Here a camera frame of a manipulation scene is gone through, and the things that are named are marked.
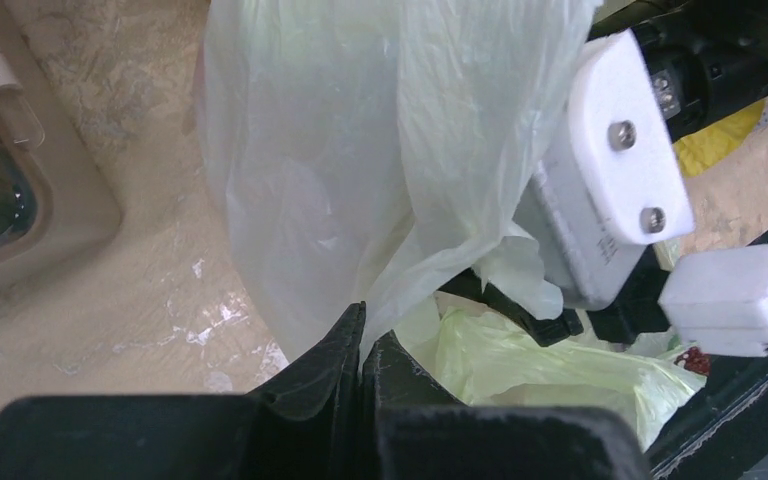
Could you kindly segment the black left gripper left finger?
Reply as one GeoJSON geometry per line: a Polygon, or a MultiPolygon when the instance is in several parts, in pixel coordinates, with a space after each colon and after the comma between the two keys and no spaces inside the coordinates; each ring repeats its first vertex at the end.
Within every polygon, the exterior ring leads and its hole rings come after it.
{"type": "Polygon", "coordinates": [[[34,396],[0,411],[0,479],[348,479],[364,304],[246,394],[34,396]]]}

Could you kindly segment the green plastic grocery bag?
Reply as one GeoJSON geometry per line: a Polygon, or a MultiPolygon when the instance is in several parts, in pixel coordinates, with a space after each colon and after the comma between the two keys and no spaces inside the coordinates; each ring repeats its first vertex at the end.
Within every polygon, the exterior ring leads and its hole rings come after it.
{"type": "Polygon", "coordinates": [[[514,219],[569,99],[595,1],[215,1],[197,124],[232,257],[290,358],[364,302],[469,405],[596,406],[643,446],[705,384],[663,355],[541,347],[438,289],[471,269],[562,311],[514,219]]]}

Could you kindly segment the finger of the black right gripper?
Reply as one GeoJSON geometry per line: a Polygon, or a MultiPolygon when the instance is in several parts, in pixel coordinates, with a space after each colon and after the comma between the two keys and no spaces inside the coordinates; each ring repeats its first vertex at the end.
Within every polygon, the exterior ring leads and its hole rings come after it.
{"type": "Polygon", "coordinates": [[[564,309],[555,319],[537,320],[494,285],[483,286],[482,280],[471,269],[462,271],[438,291],[489,307],[519,326],[541,347],[557,344],[584,332],[584,326],[575,310],[564,309]]]}

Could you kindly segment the toy napa cabbage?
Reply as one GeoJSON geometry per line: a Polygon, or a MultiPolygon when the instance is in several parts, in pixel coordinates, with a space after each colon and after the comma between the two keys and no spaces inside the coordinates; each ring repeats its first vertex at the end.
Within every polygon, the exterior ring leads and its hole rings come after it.
{"type": "Polygon", "coordinates": [[[754,104],[673,143],[682,176],[692,178],[739,148],[759,123],[766,101],[754,104]]]}

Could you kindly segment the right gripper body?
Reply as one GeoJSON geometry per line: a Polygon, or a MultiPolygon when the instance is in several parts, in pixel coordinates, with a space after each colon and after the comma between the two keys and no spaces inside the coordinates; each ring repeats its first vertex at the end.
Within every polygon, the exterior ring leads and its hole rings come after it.
{"type": "Polygon", "coordinates": [[[589,39],[629,29],[651,75],[665,73],[682,140],[768,96],[768,1],[633,1],[597,21],[589,39]]]}

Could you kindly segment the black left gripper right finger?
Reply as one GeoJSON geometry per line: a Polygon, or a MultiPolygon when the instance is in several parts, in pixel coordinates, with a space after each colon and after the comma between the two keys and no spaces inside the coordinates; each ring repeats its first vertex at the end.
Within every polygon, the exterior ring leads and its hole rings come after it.
{"type": "Polygon", "coordinates": [[[470,407],[389,333],[362,367],[363,479],[648,479],[635,434],[597,407],[470,407]]]}

